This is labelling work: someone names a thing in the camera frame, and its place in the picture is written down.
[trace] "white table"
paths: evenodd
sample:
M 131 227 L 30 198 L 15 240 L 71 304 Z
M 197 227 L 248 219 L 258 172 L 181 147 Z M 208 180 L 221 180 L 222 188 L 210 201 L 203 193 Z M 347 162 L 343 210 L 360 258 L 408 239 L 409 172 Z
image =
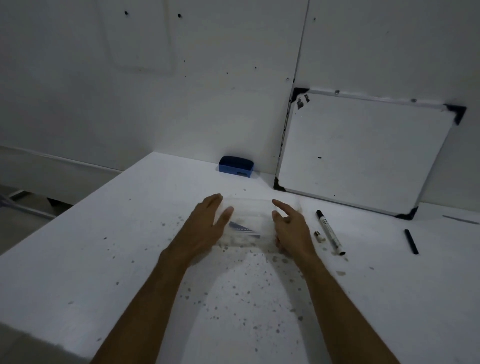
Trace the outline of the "white table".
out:
M 247 179 L 212 163 L 148 155 L 0 256 L 0 321 L 92 357 L 195 204 L 220 192 L 298 201 L 312 232 L 322 232 L 321 209 L 348 261 L 328 243 L 315 243 L 318 254 L 402 363 L 480 362 L 480 225 L 442 216 L 480 214 L 421 204 L 403 221 L 272 184 L 268 174 Z M 188 269 L 158 362 L 328 363 L 294 263 L 273 246 L 223 250 L 214 246 Z

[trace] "black corner bracket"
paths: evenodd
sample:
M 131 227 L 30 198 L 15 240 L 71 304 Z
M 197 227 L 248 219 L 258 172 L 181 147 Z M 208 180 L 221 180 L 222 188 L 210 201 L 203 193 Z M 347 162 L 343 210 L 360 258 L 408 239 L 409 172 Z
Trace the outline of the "black corner bracket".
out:
M 402 220 L 412 220 L 418 209 L 419 209 L 418 206 L 414 207 L 413 209 L 410 210 L 408 214 L 398 214 L 398 215 L 395 215 L 395 217 L 401 218 Z
M 310 90 L 310 89 L 309 88 L 295 87 L 293 89 L 292 99 L 290 100 L 290 102 L 294 102 L 297 99 L 298 95 L 304 94 L 305 92 L 308 92 L 308 90 Z
M 459 105 L 450 105 L 450 104 L 444 104 L 446 106 L 448 111 L 452 111 L 455 113 L 455 124 L 460 125 L 460 122 L 463 119 L 463 115 L 465 115 L 465 111 L 467 111 L 466 106 L 459 106 Z
M 273 189 L 277 191 L 287 192 L 285 188 L 278 184 L 278 178 L 275 176 L 275 181 L 273 182 Z

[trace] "transparent plastic container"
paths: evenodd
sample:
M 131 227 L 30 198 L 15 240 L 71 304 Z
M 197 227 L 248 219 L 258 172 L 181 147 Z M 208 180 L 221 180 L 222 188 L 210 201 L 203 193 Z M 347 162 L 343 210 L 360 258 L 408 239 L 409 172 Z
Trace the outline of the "transparent plastic container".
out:
M 286 215 L 271 200 L 224 198 L 215 214 L 215 222 L 229 206 L 233 206 L 234 210 L 222 235 L 222 240 L 229 243 L 272 242 L 276 235 L 272 211 Z

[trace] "floor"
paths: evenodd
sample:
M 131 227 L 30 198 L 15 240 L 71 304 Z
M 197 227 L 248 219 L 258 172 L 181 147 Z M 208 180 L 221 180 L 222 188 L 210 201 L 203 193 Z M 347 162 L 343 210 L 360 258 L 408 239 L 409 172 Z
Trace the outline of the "floor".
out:
M 0 186 L 0 194 L 9 195 L 17 189 Z M 17 203 L 58 216 L 70 205 L 52 207 L 49 201 L 28 194 Z M 49 220 L 6 207 L 0 207 L 0 255 L 47 224 Z M 41 341 L 0 322 L 0 364 L 86 364 L 89 360 L 66 352 L 60 346 Z

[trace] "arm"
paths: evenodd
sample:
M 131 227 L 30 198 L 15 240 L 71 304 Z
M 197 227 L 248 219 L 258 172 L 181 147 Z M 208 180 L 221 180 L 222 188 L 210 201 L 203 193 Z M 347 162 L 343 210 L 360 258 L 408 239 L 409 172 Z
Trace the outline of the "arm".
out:
M 304 217 L 283 202 L 275 206 L 287 218 L 272 212 L 277 245 L 290 253 L 302 271 L 322 329 L 330 358 L 334 364 L 398 364 L 398 360 L 377 335 L 336 280 L 323 265 L 313 247 Z
M 183 275 L 192 259 L 210 249 L 223 234 L 233 208 L 213 225 L 222 201 L 215 194 L 199 203 L 128 305 L 91 364 L 155 363 Z

